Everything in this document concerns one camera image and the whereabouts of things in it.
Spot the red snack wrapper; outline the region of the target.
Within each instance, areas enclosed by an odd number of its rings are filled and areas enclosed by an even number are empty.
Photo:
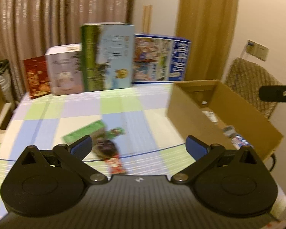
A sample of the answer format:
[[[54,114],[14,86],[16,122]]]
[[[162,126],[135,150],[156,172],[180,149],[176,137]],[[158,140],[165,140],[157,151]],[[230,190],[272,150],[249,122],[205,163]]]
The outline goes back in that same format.
[[[125,175],[127,173],[118,154],[105,159],[105,163],[109,166],[112,175]]]

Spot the white green dinosaur medicine box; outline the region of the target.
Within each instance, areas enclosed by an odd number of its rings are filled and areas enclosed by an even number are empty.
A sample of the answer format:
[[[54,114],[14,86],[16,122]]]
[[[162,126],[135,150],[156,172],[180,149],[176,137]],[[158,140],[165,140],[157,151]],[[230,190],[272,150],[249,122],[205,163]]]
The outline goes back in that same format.
[[[124,135],[125,134],[125,130],[121,127],[117,127],[117,128],[113,128],[109,131],[106,131],[105,134],[104,134],[104,137],[106,139],[114,139],[116,138],[117,136],[120,136],[120,135]]]

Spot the blue barcode packet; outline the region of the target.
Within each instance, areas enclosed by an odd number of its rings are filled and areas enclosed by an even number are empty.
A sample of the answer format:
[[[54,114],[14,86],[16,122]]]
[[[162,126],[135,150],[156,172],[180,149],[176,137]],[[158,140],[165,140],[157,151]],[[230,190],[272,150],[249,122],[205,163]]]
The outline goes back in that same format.
[[[235,134],[231,138],[231,142],[234,145],[235,148],[239,149],[243,146],[252,146],[244,137],[242,137],[239,134]]]

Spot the quilted beige chair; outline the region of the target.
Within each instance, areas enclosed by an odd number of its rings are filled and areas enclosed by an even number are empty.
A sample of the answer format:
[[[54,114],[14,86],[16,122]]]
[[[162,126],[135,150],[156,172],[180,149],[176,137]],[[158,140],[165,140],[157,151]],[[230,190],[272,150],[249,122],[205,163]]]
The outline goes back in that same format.
[[[280,85],[280,82],[266,69],[248,60],[236,58],[230,66],[225,84],[254,106],[266,119],[271,117],[277,103],[261,101],[259,89],[264,85]]]

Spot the brown cardboard box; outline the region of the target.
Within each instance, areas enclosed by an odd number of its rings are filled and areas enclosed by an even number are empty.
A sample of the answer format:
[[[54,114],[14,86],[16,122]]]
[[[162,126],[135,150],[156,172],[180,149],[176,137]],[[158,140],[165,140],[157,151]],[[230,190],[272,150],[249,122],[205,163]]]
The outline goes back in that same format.
[[[227,149],[235,146],[223,129],[233,126],[263,161],[283,139],[254,106],[218,80],[173,83],[167,117],[184,139],[193,135],[208,145],[218,143]]]

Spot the checkered bed sheet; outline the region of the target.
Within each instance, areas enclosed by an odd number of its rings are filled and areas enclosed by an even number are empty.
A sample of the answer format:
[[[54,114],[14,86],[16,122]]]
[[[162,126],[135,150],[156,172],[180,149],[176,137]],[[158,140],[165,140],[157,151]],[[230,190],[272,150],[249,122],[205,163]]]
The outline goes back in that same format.
[[[264,228],[283,135],[217,80],[24,99],[0,146],[0,228]]]

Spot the white appliance box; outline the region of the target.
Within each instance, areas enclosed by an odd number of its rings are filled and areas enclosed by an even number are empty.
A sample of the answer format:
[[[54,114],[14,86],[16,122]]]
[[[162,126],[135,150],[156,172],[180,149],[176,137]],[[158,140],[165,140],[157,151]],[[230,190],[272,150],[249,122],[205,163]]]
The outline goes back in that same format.
[[[51,47],[45,54],[51,92],[55,96],[84,91],[81,44]]]

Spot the brown paper bag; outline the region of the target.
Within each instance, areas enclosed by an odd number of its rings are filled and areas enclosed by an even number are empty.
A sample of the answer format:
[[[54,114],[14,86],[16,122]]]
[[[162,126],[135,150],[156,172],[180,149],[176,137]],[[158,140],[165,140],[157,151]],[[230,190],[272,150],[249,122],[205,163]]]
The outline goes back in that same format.
[[[0,129],[5,130],[12,118],[15,101],[8,60],[0,61]]]

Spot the red gift box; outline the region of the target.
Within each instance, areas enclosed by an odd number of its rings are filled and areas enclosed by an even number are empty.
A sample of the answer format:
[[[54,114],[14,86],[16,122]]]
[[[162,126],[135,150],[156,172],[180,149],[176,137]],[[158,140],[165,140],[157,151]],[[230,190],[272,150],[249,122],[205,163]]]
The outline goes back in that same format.
[[[24,60],[29,96],[36,99],[51,93],[45,56]]]

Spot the blue cartoon milk carton box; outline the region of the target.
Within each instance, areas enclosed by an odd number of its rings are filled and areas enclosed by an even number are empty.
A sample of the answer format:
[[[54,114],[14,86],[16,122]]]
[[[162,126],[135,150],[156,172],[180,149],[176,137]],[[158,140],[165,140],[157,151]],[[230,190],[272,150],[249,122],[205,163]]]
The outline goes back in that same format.
[[[182,37],[135,34],[133,82],[183,81],[191,41]]]

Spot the green blue milk carton box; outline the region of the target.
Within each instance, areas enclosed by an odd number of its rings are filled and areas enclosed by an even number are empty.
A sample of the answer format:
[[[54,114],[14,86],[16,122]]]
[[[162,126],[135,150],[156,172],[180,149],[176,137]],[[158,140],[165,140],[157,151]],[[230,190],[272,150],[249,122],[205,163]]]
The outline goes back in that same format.
[[[135,27],[122,22],[85,23],[80,30],[85,92],[131,87]]]

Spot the pink brown curtain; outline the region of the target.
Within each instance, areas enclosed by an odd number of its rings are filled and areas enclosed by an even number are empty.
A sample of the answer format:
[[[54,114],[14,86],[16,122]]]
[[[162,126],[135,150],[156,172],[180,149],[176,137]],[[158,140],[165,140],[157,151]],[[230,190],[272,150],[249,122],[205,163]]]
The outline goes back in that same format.
[[[15,100],[28,85],[24,60],[53,46],[80,42],[90,22],[126,22],[134,0],[0,0],[0,60],[8,60]]]

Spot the wooden stick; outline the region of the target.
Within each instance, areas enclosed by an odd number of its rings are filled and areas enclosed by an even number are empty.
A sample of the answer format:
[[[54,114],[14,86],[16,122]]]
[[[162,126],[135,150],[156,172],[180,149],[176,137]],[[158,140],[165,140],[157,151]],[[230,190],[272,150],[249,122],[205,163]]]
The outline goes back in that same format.
[[[150,33],[152,9],[153,9],[152,5],[144,5],[143,6],[141,30],[144,34]]]

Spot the wall power socket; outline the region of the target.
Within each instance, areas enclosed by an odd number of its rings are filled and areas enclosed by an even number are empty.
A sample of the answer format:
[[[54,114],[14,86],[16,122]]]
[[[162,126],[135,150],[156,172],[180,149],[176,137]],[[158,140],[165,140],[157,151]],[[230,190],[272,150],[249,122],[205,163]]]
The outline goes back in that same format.
[[[258,43],[253,42],[252,40],[247,41],[246,53],[252,56],[255,56],[257,51]]]

